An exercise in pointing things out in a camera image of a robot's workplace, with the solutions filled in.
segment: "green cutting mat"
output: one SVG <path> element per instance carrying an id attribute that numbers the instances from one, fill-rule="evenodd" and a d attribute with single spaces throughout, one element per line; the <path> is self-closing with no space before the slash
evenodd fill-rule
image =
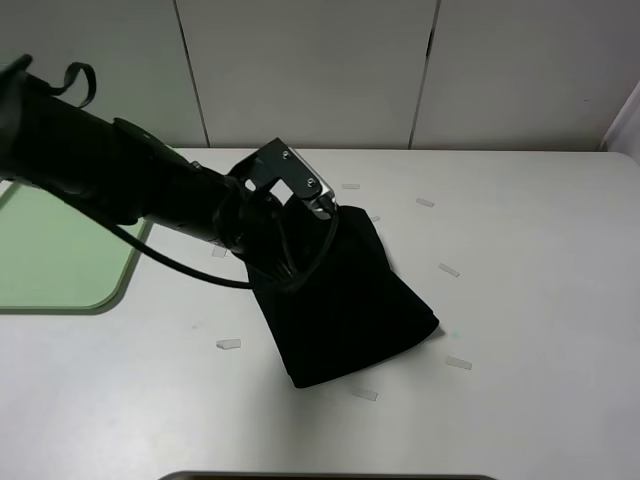
<path id="1" fill-rule="evenodd" d="M 124 228 L 144 240 L 150 226 Z M 133 252 L 57 198 L 14 184 L 0 196 L 0 313 L 103 311 L 121 298 Z"/>

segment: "white table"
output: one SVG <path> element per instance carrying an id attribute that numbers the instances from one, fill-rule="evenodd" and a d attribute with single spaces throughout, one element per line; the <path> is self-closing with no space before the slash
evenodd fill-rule
<path id="1" fill-rule="evenodd" d="M 248 151 L 183 153 L 226 172 Z M 301 153 L 340 203 L 380 216 L 397 271 L 447 335 L 296 390 L 250 292 L 142 258 L 106 314 L 0 317 L 0 478 L 637 477 L 637 164 L 602 153 Z M 239 261 L 167 229 L 154 227 L 149 243 L 244 277 Z M 215 347 L 237 337 L 239 350 Z M 377 401 L 350 395 L 354 386 Z"/>

